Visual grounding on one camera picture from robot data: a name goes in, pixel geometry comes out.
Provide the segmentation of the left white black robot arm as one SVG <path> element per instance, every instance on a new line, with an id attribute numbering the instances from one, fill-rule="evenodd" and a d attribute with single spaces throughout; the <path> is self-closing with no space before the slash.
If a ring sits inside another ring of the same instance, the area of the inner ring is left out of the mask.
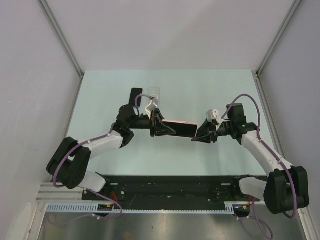
<path id="1" fill-rule="evenodd" d="M 110 131 L 85 141 L 66 137 L 47 165 L 54 187 L 69 190 L 82 188 L 93 191 L 100 200 L 110 196 L 111 188 L 99 173 L 88 170 L 89 161 L 108 151 L 127 146 L 135 136 L 134 129 L 149 130 L 152 137 L 175 135 L 176 131 L 165 125 L 159 109 L 151 115 L 137 115 L 130 105 L 123 105 Z"/>

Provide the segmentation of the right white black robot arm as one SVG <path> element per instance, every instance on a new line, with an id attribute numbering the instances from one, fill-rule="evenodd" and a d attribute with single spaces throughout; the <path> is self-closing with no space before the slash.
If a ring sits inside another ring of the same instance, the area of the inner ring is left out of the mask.
<path id="1" fill-rule="evenodd" d="M 309 206 L 308 173 L 294 166 L 270 147 L 258 132 L 258 126 L 247 122 L 241 103 L 227 105 L 227 117 L 218 110 L 209 110 L 197 130 L 193 142 L 215 143 L 218 137 L 231 136 L 247 149 L 264 170 L 267 180 L 245 175 L 230 188 L 231 196 L 242 201 L 248 195 L 265 202 L 272 214 L 286 213 Z"/>

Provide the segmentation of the pink cased phone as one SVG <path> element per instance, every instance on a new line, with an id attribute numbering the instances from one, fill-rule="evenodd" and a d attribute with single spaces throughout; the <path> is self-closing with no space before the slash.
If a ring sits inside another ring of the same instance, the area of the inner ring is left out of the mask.
<path id="1" fill-rule="evenodd" d="M 186 121 L 163 120 L 163 124 L 175 131 L 170 136 L 192 139 L 197 135 L 198 125 Z"/>

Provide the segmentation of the black phone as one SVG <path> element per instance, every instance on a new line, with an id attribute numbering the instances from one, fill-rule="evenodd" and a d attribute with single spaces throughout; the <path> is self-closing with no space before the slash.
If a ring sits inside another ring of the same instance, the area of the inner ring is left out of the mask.
<path id="1" fill-rule="evenodd" d="M 137 87 L 132 88 L 131 92 L 130 92 L 128 104 L 130 106 L 136 108 L 136 98 L 138 95 L 140 95 L 142 93 L 143 93 L 143 88 L 137 88 Z"/>

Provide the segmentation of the clear phone case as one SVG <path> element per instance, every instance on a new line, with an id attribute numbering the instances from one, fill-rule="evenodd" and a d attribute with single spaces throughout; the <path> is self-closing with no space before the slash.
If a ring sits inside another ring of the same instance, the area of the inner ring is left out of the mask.
<path id="1" fill-rule="evenodd" d="M 160 96 L 161 96 L 161 88 L 160 87 L 149 87 L 147 90 L 147 95 L 149 95 L 159 101 Z"/>

